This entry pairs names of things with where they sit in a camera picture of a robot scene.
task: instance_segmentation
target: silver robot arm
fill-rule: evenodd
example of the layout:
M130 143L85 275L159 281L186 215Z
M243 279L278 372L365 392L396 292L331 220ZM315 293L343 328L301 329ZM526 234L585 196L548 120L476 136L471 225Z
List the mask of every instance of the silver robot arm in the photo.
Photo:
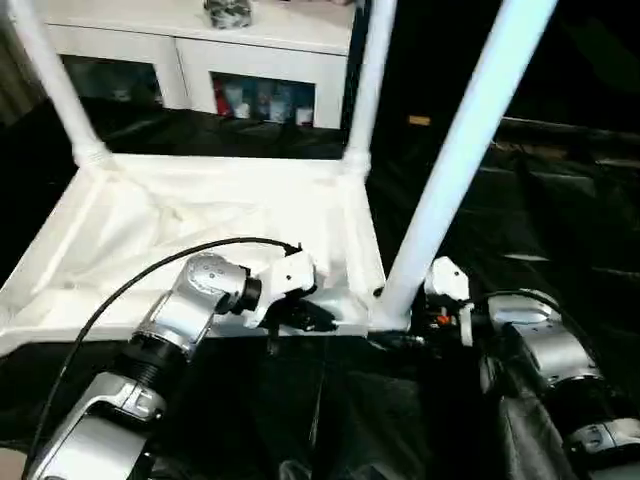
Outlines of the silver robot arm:
M640 478L640 418L626 395L603 376L595 359L540 292L489 299L489 317L507 356L532 382L585 480Z
M247 312L246 326L257 327L269 306L288 292L312 291L314 273L304 252L275 262L257 277L213 253L189 258L112 367L94 378L58 427L28 478L138 478L138 471L150 468L148 435L213 317Z

